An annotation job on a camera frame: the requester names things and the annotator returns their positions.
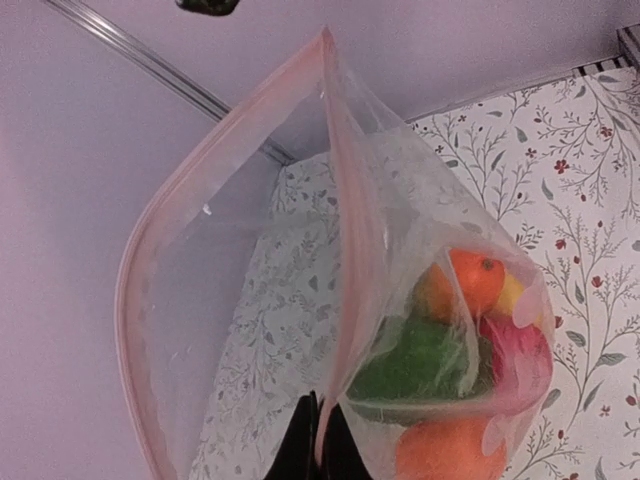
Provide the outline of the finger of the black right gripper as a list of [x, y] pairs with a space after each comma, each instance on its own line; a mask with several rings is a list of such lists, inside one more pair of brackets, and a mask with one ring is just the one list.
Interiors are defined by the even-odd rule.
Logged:
[[183, 11], [210, 17], [225, 17], [234, 12], [239, 0], [176, 0]]

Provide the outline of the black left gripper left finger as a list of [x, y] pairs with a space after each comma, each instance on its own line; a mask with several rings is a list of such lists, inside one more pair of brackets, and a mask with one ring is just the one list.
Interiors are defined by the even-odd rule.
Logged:
[[314, 450], [319, 406], [314, 391], [296, 405], [275, 459], [265, 480], [315, 480], [320, 478]]

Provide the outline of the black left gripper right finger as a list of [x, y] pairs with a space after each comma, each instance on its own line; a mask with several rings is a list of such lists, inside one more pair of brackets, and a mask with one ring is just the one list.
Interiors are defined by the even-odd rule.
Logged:
[[319, 478], [322, 480], [372, 480], [339, 405], [331, 410], [329, 416], [324, 435]]

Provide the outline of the orange green toy mango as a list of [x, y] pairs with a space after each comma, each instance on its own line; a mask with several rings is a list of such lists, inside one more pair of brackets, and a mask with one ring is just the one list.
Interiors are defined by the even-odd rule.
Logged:
[[397, 479], [498, 479], [507, 463], [505, 444], [490, 455], [482, 450], [486, 417], [421, 422], [396, 443]]

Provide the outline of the green toy bell pepper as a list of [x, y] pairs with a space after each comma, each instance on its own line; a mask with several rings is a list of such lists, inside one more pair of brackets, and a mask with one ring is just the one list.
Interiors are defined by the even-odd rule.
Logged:
[[492, 344], [478, 339], [478, 372], [467, 378], [469, 351], [456, 328], [437, 321], [410, 318], [388, 352], [358, 371], [347, 391], [357, 401], [386, 403], [475, 398], [494, 386]]

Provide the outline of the clear zip top bag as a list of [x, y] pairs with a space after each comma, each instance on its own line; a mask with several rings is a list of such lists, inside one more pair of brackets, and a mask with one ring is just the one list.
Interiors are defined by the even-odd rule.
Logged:
[[155, 193], [115, 324], [155, 479], [499, 479], [553, 371], [539, 269], [328, 30]]

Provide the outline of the red toy apple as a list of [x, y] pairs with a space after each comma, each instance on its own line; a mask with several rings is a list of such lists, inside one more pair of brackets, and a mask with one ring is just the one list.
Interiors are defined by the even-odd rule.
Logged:
[[485, 316], [480, 333], [492, 344], [494, 387], [487, 409], [515, 415], [532, 408], [551, 383], [552, 358], [549, 343], [534, 325], [518, 328], [510, 316]]

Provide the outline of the orange toy orange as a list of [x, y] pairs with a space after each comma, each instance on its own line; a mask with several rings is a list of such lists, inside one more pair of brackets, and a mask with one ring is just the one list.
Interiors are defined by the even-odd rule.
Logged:
[[449, 258], [471, 315], [477, 317], [492, 310], [504, 286], [504, 264], [484, 254], [459, 248], [452, 248]]

